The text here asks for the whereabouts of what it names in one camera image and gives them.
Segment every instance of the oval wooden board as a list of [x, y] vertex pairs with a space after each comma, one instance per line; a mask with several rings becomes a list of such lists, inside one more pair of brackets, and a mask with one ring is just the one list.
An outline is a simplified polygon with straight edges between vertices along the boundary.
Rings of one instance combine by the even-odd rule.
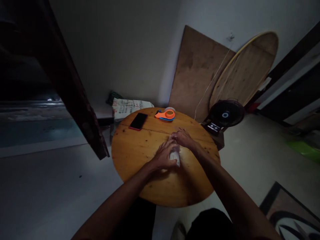
[[231, 59], [218, 79], [209, 109], [219, 100], [237, 99], [245, 106], [263, 83], [278, 50], [278, 36], [262, 33], [251, 39]]

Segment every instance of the green object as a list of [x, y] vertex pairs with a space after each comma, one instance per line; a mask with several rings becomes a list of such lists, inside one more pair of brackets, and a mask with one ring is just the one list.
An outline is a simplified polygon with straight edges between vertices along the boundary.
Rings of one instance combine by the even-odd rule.
[[116, 92], [114, 92], [114, 91], [111, 91], [111, 92], [109, 93], [109, 98], [108, 98], [108, 100], [106, 101], [106, 103], [109, 104], [110, 106], [112, 106], [112, 103], [113, 103], [113, 99], [114, 99], [114, 98], [123, 99], [123, 97], [122, 97], [120, 94], [118, 94], [118, 93], [116, 93]]
[[288, 141], [287, 145], [306, 158], [320, 164], [320, 151], [303, 141]]

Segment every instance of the electric fan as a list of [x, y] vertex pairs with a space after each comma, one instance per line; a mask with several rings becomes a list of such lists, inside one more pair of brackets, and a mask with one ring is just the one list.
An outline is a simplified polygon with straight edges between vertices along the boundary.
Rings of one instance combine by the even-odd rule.
[[219, 131], [239, 124], [244, 117], [244, 107], [234, 100], [221, 100], [214, 104], [202, 126], [213, 135], [217, 136]]

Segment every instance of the rug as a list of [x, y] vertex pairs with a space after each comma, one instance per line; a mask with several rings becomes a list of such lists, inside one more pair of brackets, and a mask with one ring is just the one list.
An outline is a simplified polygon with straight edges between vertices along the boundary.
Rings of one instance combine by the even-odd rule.
[[272, 186], [260, 209], [282, 239], [320, 239], [320, 219], [278, 182]]

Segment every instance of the door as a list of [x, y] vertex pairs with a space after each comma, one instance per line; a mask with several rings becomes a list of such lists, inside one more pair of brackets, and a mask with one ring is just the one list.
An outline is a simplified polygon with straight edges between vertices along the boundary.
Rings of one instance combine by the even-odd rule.
[[276, 122], [282, 122], [320, 98], [319, 79], [320, 63], [261, 109], [260, 113]]
[[99, 159], [110, 156], [48, 0], [2, 0]]

